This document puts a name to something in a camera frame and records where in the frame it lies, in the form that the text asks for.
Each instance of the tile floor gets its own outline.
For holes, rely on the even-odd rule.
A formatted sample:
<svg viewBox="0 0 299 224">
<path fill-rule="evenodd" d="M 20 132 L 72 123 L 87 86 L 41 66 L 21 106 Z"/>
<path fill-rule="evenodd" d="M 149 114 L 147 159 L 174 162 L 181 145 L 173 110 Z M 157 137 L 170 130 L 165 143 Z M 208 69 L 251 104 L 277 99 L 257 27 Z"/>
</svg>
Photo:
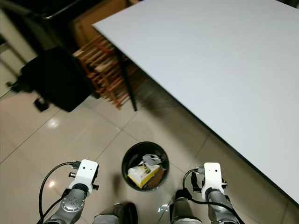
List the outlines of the tile floor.
<svg viewBox="0 0 299 224">
<path fill-rule="evenodd" d="M 245 223 L 299 223 L 298 208 L 150 81 L 137 93 L 138 112 L 130 102 L 118 111 L 105 100 L 89 97 L 71 113 L 54 106 L 40 113 L 32 105 L 35 98 L 8 94 L 0 101 L 1 224 L 36 223 L 43 177 L 61 162 L 82 159 L 99 163 L 100 189 L 87 198 L 78 224 L 91 224 L 103 209 L 125 201 L 137 205 L 140 224 L 168 224 L 168 205 L 184 173 L 206 161 L 221 164 L 227 193 Z M 171 162 L 166 182 L 153 192 L 136 191 L 121 176 L 125 152 L 146 140 L 161 145 Z M 44 210 L 68 187 L 70 171 L 63 167 L 50 177 Z M 191 206 L 204 224 L 210 223 L 207 206 Z"/>
</svg>

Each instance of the black table leg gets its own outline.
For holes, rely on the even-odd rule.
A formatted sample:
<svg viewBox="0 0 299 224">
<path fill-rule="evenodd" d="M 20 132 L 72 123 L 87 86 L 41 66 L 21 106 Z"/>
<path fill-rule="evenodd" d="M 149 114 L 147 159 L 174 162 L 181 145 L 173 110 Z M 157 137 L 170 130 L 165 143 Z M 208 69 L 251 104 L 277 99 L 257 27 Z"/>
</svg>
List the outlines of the black table leg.
<svg viewBox="0 0 299 224">
<path fill-rule="evenodd" d="M 117 55 L 117 58 L 118 58 L 119 66 L 121 68 L 121 73 L 122 73 L 123 79 L 125 80 L 125 84 L 126 84 L 128 94 L 129 94 L 131 102 L 132 102 L 133 109 L 134 109 L 134 111 L 137 111 L 136 101 L 135 101 L 135 97 L 134 97 L 132 87 L 131 87 L 131 84 L 130 84 L 130 81 L 129 81 L 128 72 L 127 72 L 126 66 L 124 64 L 124 61 L 121 57 L 122 52 L 118 48 L 116 48 L 116 55 Z"/>
</svg>

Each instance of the white table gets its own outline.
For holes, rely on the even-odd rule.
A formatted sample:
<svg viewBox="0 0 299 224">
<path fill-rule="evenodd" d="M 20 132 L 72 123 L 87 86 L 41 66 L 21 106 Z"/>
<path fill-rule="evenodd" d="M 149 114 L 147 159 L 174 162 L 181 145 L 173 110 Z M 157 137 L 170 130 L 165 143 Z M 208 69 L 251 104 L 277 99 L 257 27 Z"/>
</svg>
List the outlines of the white table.
<svg viewBox="0 0 299 224">
<path fill-rule="evenodd" d="M 299 203 L 299 10 L 145 0 L 94 27 Z"/>
</svg>

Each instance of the cardboard box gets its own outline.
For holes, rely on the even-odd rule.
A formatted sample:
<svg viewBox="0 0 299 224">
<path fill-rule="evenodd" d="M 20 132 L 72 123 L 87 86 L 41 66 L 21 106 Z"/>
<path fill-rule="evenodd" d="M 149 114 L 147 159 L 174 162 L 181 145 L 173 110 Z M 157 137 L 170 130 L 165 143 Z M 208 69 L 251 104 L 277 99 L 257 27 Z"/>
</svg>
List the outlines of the cardboard box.
<svg viewBox="0 0 299 224">
<path fill-rule="evenodd" d="M 125 8 L 126 0 L 102 0 L 99 4 L 74 19 L 72 26 L 77 44 L 83 47 L 98 35 L 92 24 Z"/>
</svg>

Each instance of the black cable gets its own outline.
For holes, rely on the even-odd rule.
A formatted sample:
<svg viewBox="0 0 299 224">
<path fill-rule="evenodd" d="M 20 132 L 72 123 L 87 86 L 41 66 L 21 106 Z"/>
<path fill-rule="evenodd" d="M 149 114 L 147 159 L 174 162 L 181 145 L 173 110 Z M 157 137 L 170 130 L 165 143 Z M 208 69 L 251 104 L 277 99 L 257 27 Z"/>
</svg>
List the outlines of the black cable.
<svg viewBox="0 0 299 224">
<path fill-rule="evenodd" d="M 57 205 L 62 199 L 64 198 L 64 196 L 63 197 L 61 197 L 61 198 L 59 198 L 57 201 L 55 201 L 49 208 L 48 208 L 48 210 L 44 213 L 44 215 L 43 215 L 43 218 L 45 219 L 45 217 L 47 216 L 47 214 L 55 207 L 55 205 Z"/>
<path fill-rule="evenodd" d="M 196 171 L 197 171 L 197 169 L 191 169 L 191 170 L 187 171 L 187 173 L 185 174 L 185 176 L 183 178 L 183 189 L 185 188 L 185 181 L 186 181 L 187 176 L 190 173 L 196 172 Z M 237 218 L 237 220 L 239 221 L 240 224 L 245 224 L 234 209 L 231 209 L 230 207 L 228 207 L 224 204 L 220 204 L 220 203 L 217 203 L 217 202 L 200 202 L 200 201 L 194 200 L 193 198 L 190 198 L 189 200 L 196 203 L 196 204 L 208 204 L 208 205 L 221 206 L 221 207 L 227 209 L 228 211 L 230 211 Z"/>
<path fill-rule="evenodd" d="M 39 216 L 40 216 L 40 220 L 38 222 L 38 224 L 43 224 L 43 219 L 44 219 L 44 215 L 43 215 L 43 208 L 42 208 L 42 199 L 43 199 L 43 188 L 47 182 L 48 177 L 59 167 L 65 166 L 65 165 L 72 165 L 73 162 L 64 162 L 61 163 L 57 166 L 55 166 L 52 170 L 50 170 L 50 172 L 45 176 L 42 185 L 41 185 L 41 189 L 39 191 L 39 197 L 38 197 L 38 211 L 39 211 Z"/>
</svg>

